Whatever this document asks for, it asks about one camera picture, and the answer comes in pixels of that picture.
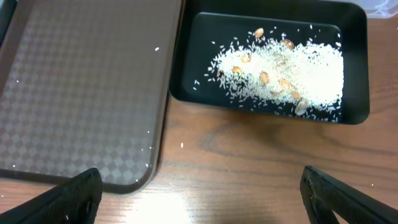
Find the wood grain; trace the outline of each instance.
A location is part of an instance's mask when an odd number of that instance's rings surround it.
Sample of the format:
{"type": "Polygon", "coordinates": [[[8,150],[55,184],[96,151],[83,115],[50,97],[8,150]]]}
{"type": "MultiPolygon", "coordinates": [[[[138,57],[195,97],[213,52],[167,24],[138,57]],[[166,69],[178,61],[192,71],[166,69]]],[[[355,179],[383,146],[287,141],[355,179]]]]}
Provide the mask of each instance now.
{"type": "MultiPolygon", "coordinates": [[[[171,99],[155,179],[135,195],[104,194],[96,223],[308,223],[299,191],[305,165],[398,208],[397,26],[369,20],[371,115],[363,124],[171,99]]],[[[51,187],[0,179],[0,213],[51,187]]]]}

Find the checkered pattern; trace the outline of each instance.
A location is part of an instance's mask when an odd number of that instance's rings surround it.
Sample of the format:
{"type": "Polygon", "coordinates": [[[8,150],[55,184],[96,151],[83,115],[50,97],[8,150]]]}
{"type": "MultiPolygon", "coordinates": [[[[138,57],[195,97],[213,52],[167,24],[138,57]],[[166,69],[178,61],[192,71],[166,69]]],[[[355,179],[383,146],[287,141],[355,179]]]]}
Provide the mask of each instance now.
{"type": "Polygon", "coordinates": [[[155,162],[175,6],[35,0],[0,99],[0,169],[140,181],[155,162]]]}

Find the transparent container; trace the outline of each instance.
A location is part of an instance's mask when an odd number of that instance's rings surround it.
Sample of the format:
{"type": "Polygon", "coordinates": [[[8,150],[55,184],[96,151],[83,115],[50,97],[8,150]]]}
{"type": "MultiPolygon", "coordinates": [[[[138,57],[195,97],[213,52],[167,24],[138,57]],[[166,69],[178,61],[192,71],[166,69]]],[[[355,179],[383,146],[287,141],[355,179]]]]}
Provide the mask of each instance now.
{"type": "Polygon", "coordinates": [[[352,2],[361,6],[368,18],[388,19],[398,14],[398,0],[332,0],[352,2]]]}

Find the pile of rice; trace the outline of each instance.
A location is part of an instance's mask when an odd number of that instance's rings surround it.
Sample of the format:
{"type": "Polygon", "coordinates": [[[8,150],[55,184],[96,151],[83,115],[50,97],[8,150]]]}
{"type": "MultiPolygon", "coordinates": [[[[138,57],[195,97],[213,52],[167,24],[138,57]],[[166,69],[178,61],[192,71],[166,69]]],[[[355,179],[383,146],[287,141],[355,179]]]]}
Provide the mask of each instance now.
{"type": "Polygon", "coordinates": [[[306,101],[308,108],[319,111],[336,110],[335,104],[340,108],[344,76],[339,47],[314,44],[310,39],[306,45],[290,49],[282,41],[255,37],[248,47],[241,45],[235,49],[231,43],[229,49],[224,46],[220,49],[209,71],[216,73],[220,88],[227,89],[232,100],[252,98],[295,106],[306,101]],[[248,55],[250,61],[244,62],[248,55]],[[267,83],[261,79],[262,72],[267,73],[267,83]]]}

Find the textured baking tray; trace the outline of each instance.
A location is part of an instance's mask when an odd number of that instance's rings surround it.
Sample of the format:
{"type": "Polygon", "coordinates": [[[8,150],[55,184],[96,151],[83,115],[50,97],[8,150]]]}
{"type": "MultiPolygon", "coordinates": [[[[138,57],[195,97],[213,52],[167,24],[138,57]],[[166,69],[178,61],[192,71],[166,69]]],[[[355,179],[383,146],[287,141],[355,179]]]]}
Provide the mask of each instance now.
{"type": "Polygon", "coordinates": [[[0,177],[153,177],[180,1],[20,0],[0,49],[0,177]]]}
{"type": "Polygon", "coordinates": [[[293,115],[294,105],[267,102],[258,107],[255,99],[243,103],[226,96],[217,78],[209,72],[210,61],[220,52],[220,45],[230,42],[246,44],[248,31],[263,27],[264,37],[280,39],[282,33],[296,45],[306,44],[309,37],[315,43],[335,45],[341,42],[344,60],[344,85],[341,108],[334,114],[316,111],[317,117],[333,116],[339,123],[358,124],[369,114],[369,78],[367,50],[367,20],[364,11],[354,4],[323,1],[259,1],[259,0],[188,0],[184,7],[178,33],[174,65],[169,89],[178,100],[219,106],[252,113],[293,115]]]}

